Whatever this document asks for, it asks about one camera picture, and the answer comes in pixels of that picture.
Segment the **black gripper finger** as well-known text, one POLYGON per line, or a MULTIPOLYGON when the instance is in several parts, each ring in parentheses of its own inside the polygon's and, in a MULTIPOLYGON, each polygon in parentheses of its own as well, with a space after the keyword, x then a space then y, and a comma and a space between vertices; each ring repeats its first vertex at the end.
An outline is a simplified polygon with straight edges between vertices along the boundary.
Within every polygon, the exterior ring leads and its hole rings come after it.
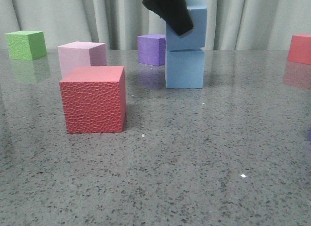
POLYGON ((178 36, 194 27, 185 0, 142 0, 142 4, 164 19, 178 36))

